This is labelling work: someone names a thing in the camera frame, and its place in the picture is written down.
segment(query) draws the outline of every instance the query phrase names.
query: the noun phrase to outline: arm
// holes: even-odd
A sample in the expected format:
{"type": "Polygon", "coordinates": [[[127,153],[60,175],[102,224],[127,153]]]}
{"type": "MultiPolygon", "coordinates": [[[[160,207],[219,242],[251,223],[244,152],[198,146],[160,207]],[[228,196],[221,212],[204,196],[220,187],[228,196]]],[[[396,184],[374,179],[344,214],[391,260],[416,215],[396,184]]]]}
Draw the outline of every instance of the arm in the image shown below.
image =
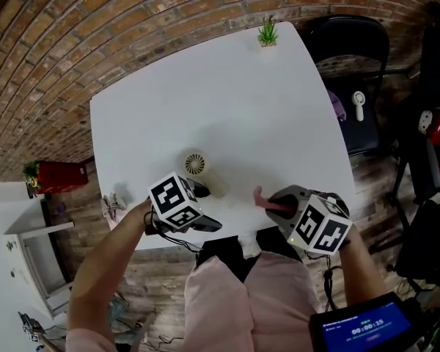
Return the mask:
{"type": "Polygon", "coordinates": [[[134,207],[86,257],[76,273],[67,329],[89,329],[113,342],[108,307],[127,264],[145,231],[147,200],[134,207]]]}
{"type": "Polygon", "coordinates": [[[340,250],[347,305],[358,304],[387,293],[386,285],[355,226],[349,230],[347,239],[351,242],[340,250]]]}

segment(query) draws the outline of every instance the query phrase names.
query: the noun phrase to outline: floor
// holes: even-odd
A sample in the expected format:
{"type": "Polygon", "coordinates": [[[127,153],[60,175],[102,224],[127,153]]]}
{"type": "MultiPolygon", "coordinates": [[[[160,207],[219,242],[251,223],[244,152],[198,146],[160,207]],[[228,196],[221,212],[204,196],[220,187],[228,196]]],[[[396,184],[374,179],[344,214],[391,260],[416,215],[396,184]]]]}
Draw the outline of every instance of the floor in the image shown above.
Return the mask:
{"type": "MultiPolygon", "coordinates": [[[[382,95],[388,101],[388,95],[402,99],[409,86],[402,88],[401,81],[396,78],[385,79],[382,95]]],[[[381,124],[384,126],[385,111],[389,107],[380,103],[381,124]]],[[[356,184],[358,204],[351,210],[351,219],[362,233],[365,243],[369,246],[382,238],[390,238],[401,228],[395,209],[390,207],[385,194],[392,189],[396,175],[397,162],[391,156],[384,158],[358,155],[351,158],[353,178],[356,184]]],[[[95,163],[87,165],[89,183],[78,190],[66,194],[57,194],[49,201],[54,223],[69,219],[75,222],[71,230],[58,234],[59,247],[64,256],[67,269],[74,276],[85,255],[109,231],[106,220],[100,210],[100,190],[95,163]]],[[[399,198],[403,203],[410,220],[416,210],[412,202],[414,193],[409,173],[403,179],[399,198]]],[[[386,272],[386,265],[393,263],[398,248],[374,254],[373,258],[390,290],[401,297],[411,295],[408,285],[394,273],[386,272]]],[[[326,270],[325,260],[304,260],[315,280],[319,299],[326,304],[323,291],[323,272],[326,270]]],[[[331,264],[339,263],[338,256],[332,257],[331,264]]],[[[156,321],[149,330],[149,339],[158,346],[159,335],[182,337],[184,332],[184,283],[194,264],[194,254],[184,248],[154,249],[135,252],[125,273],[119,291],[130,303],[130,312],[125,320],[143,321],[151,312],[156,312],[156,321]]],[[[333,298],[338,306],[345,305],[342,272],[334,272],[333,298]]],[[[162,345],[165,351],[176,351],[181,341],[162,345]]],[[[150,346],[142,345],[140,351],[152,351],[150,346]]]]}

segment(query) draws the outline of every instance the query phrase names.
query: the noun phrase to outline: digital display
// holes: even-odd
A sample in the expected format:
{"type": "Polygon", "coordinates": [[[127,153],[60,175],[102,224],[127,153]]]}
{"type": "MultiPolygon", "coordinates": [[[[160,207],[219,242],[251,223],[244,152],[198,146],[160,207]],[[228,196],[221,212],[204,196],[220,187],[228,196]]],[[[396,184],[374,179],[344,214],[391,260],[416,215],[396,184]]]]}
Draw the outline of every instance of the digital display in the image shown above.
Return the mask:
{"type": "Polygon", "coordinates": [[[329,352],[360,352],[409,330],[411,324],[394,303],[322,325],[329,352]]]}

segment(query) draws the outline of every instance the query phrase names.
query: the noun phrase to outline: purple cloth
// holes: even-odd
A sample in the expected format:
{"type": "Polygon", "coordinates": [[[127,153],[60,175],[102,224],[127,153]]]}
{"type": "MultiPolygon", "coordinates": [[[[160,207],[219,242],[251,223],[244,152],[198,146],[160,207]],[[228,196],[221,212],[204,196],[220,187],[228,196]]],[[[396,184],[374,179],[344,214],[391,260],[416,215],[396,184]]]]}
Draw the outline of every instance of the purple cloth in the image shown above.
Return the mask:
{"type": "Polygon", "coordinates": [[[332,91],[327,91],[337,118],[340,121],[345,121],[347,119],[347,114],[345,113],[344,106],[342,105],[340,99],[332,91]]]}

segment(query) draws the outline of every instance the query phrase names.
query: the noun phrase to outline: white cube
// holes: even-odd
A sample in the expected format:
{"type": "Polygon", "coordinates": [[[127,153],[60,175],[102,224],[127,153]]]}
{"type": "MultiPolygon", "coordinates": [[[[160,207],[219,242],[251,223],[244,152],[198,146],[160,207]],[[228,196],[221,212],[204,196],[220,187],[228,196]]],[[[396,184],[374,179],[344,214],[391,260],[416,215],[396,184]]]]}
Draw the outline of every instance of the white cube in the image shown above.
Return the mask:
{"type": "Polygon", "coordinates": [[[188,182],[176,172],[149,186],[148,194],[159,219],[175,229],[204,215],[188,182]]]}
{"type": "Polygon", "coordinates": [[[335,203],[312,195],[288,243],[311,253],[333,255],[352,226],[335,203]]]}

